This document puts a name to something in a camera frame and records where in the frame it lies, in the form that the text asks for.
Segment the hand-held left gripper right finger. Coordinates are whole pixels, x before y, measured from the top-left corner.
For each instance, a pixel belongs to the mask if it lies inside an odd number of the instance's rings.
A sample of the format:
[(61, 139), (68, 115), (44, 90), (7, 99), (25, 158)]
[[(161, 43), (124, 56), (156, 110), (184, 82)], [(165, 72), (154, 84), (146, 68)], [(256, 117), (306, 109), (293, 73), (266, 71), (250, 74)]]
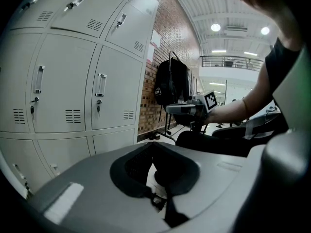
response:
[(165, 188), (167, 194), (164, 221), (174, 228), (189, 220), (177, 211), (173, 197), (191, 191), (200, 176), (199, 166), (190, 158), (185, 157), (170, 148), (154, 143), (153, 164), (156, 168), (155, 180)]

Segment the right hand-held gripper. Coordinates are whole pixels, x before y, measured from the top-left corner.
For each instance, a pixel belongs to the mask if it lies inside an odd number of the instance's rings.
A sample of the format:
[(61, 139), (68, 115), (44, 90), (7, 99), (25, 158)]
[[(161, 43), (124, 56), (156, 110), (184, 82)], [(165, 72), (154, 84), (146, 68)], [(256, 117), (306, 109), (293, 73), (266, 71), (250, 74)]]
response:
[(190, 96), (186, 102), (166, 106), (166, 112), (172, 115), (177, 124), (189, 127), (193, 132), (205, 133), (206, 119), (217, 107), (214, 90)]

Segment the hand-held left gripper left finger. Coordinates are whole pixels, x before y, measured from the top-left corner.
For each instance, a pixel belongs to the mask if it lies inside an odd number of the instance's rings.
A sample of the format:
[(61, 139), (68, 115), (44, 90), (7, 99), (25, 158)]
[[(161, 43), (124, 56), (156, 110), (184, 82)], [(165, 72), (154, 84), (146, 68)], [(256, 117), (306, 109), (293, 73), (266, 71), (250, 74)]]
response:
[(153, 164), (153, 153), (153, 144), (149, 142), (116, 159), (110, 167), (114, 185), (130, 197), (152, 198), (152, 190), (146, 183)]

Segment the grey locker door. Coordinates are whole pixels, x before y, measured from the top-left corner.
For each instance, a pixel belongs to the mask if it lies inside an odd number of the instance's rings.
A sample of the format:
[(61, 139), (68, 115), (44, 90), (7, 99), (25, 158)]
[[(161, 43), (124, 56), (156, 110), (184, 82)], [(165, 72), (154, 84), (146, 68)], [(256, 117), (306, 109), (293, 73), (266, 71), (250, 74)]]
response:
[(96, 154), (114, 151), (134, 143), (134, 129), (93, 136)]

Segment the white metal locker cabinet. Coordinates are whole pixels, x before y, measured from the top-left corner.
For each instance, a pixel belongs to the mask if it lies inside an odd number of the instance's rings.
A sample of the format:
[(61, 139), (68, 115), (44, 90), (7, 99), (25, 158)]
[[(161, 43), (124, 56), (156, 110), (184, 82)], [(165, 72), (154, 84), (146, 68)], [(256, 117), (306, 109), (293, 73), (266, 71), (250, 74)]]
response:
[(0, 36), (0, 168), (23, 197), (96, 155), (93, 136), (134, 129), (136, 143), (157, 7), (22, 0), (13, 12)]

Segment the person's right forearm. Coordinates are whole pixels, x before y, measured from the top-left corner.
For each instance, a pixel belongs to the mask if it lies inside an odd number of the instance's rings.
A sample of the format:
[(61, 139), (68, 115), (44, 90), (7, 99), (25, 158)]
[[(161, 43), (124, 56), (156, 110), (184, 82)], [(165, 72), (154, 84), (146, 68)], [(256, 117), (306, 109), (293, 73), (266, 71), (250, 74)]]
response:
[(243, 121), (256, 112), (255, 104), (248, 98), (236, 100), (230, 104), (216, 107), (209, 112), (205, 124), (233, 123)]

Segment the black backpack with white tag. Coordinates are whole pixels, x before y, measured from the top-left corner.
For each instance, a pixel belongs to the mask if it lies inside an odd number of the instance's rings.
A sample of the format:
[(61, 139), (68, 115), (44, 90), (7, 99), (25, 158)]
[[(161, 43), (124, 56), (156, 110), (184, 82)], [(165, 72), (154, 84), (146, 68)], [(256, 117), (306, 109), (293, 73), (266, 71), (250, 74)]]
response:
[(187, 66), (175, 58), (162, 62), (156, 74), (154, 95), (162, 106), (187, 101), (190, 95)]

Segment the person's black trousers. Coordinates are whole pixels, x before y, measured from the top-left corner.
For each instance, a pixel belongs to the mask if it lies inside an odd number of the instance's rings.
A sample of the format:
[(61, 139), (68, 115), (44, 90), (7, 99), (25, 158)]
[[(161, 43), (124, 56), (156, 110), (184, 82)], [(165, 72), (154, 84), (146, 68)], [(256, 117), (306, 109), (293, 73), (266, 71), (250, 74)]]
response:
[(240, 126), (216, 130), (212, 135), (194, 131), (182, 132), (176, 145), (202, 152), (247, 157), (257, 145), (265, 145), (274, 136), (289, 129), (281, 113), (262, 115)]

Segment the black balcony railing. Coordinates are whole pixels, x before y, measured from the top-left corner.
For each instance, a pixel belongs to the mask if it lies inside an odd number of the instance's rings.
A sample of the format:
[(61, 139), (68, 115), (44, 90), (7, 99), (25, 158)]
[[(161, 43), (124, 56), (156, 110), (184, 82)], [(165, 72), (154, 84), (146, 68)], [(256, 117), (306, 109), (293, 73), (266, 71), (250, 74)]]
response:
[(202, 67), (226, 67), (226, 68), (241, 68), (249, 70), (259, 70), (263, 61), (260, 59), (227, 56), (227, 55), (205, 55), (201, 56)]

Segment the white paper sheet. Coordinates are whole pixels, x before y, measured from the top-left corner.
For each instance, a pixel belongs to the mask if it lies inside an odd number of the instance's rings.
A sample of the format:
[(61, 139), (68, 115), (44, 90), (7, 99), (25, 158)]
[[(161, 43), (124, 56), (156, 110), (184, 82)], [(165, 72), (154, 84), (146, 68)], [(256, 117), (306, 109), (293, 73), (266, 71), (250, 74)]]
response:
[(146, 61), (150, 64), (153, 62), (154, 51), (155, 51), (154, 45), (149, 44)]
[(151, 44), (153, 46), (159, 48), (160, 47), (160, 41), (161, 41), (161, 36), (159, 35), (159, 33), (155, 29), (153, 29)]

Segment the person's black sleeveless top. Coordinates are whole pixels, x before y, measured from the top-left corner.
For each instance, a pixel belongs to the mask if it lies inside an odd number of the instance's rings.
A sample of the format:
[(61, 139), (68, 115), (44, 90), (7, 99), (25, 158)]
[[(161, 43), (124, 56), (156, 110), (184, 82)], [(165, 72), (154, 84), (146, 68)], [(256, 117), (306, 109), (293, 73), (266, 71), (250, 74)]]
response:
[(269, 77), (270, 94), (272, 95), (295, 64), (300, 51), (285, 48), (277, 38), (271, 52), (265, 57)]

